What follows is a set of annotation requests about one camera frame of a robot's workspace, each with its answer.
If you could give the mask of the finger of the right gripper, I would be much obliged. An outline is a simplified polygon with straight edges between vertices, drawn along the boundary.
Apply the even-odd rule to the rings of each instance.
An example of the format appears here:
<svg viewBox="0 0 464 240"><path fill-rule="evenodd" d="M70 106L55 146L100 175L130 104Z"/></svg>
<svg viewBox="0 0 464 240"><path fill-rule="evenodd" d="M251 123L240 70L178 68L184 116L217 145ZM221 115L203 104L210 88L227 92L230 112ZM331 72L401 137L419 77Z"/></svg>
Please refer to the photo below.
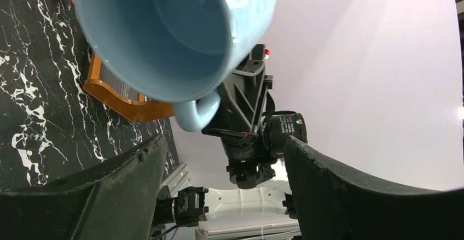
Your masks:
<svg viewBox="0 0 464 240"><path fill-rule="evenodd" d="M273 76L265 62L270 50L264 44L253 47L242 62L218 87L219 110L202 134L216 137L256 136L262 126L265 99L272 89Z"/></svg>

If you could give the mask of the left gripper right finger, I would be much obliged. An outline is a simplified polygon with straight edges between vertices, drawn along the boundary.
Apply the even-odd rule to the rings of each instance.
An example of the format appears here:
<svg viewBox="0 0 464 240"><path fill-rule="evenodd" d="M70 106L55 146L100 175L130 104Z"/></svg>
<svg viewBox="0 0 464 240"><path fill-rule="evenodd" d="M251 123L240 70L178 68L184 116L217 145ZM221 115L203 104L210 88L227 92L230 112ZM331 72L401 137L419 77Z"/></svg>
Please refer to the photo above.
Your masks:
<svg viewBox="0 0 464 240"><path fill-rule="evenodd" d="M463 190L384 180L295 137L283 147L303 239L463 239Z"/></svg>

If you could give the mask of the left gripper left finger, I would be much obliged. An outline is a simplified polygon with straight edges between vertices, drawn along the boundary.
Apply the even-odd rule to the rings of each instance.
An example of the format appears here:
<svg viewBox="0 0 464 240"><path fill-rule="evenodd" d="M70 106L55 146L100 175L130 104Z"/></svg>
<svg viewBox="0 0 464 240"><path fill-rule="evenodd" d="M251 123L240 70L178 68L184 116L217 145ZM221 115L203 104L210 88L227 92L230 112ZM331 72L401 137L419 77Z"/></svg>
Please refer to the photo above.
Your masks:
<svg viewBox="0 0 464 240"><path fill-rule="evenodd" d="M42 187L1 193L1 239L148 239L167 139Z"/></svg>

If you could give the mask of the light blue upside-down mug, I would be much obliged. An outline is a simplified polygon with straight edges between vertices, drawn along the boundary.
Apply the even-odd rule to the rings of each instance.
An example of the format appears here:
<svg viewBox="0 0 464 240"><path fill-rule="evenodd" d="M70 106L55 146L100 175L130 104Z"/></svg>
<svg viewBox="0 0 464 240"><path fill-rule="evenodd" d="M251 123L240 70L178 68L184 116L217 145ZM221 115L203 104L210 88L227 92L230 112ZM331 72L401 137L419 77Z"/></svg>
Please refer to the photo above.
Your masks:
<svg viewBox="0 0 464 240"><path fill-rule="evenodd" d="M85 37L121 81L171 103L195 132L216 114L217 87L268 28L276 0L74 0Z"/></svg>

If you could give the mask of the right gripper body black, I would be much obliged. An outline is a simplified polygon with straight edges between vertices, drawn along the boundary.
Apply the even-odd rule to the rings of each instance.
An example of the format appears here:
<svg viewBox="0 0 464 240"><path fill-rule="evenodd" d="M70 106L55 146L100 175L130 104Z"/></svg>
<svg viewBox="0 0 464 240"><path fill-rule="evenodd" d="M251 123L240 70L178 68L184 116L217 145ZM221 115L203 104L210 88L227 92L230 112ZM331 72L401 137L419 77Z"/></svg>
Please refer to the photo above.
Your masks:
<svg viewBox="0 0 464 240"><path fill-rule="evenodd" d="M280 124L266 124L255 136L221 138L228 158L226 171L240 189L252 189L275 176L272 165L283 158L287 137Z"/></svg>

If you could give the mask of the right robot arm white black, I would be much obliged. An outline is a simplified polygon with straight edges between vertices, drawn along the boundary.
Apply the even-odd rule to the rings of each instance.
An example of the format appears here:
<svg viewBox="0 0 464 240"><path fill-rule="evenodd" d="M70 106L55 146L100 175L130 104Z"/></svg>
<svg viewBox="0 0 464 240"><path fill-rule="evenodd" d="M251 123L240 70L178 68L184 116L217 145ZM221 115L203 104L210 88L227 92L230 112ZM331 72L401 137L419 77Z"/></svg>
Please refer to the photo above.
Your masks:
<svg viewBox="0 0 464 240"><path fill-rule="evenodd" d="M272 165L283 157L288 136L307 141L300 113L276 110L270 94L273 77L265 70L270 50L256 44L218 87L218 112L202 134L221 139L230 181L252 189L275 177Z"/></svg>

